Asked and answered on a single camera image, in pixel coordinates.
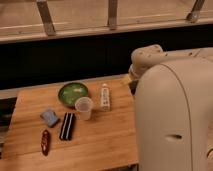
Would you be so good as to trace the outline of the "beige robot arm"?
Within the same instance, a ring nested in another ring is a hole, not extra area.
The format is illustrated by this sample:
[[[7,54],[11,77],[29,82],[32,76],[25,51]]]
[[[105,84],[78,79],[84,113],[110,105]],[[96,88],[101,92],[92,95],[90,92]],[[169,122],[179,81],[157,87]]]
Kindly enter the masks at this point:
[[[207,171],[213,121],[213,47],[131,54],[139,171]]]

